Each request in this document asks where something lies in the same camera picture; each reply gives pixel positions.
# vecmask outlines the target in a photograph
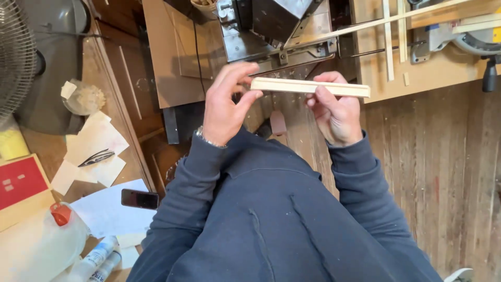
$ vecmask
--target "red cap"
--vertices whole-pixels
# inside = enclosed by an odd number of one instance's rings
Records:
[[[59,226],[63,226],[70,222],[72,210],[67,205],[60,203],[51,206],[51,214]]]

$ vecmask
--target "sweatshirt sleeve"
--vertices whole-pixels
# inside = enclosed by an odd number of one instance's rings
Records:
[[[166,187],[127,281],[165,282],[174,263],[191,249],[204,228],[225,152],[193,134],[189,155]]]
[[[347,147],[328,144],[332,172],[339,190],[339,201],[384,248],[410,269],[422,272],[430,281],[440,276],[418,248],[409,232],[402,210],[388,191],[380,161],[374,157],[367,133]]]

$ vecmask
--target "yellow object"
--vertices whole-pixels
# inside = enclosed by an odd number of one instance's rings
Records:
[[[11,116],[0,127],[0,155],[4,161],[24,157],[30,154],[19,126]]]
[[[501,7],[496,11],[496,14],[501,14]],[[501,42],[501,27],[492,29],[492,42]]]

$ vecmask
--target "hand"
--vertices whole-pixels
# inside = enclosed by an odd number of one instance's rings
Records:
[[[247,111],[263,92],[248,91],[236,105],[231,95],[245,92],[241,84],[250,84],[252,79],[248,75],[258,70],[257,63],[241,62],[224,66],[217,75],[205,97],[202,136],[207,141],[222,147],[240,130]]]
[[[337,71],[316,76],[317,82],[347,83]],[[317,125],[329,144],[345,147],[362,140],[360,103],[356,97],[336,97],[324,86],[307,94],[306,106],[313,111]]]

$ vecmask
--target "smartphone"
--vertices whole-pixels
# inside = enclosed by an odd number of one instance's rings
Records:
[[[134,208],[156,210],[159,205],[158,194],[130,189],[122,189],[122,205]]]

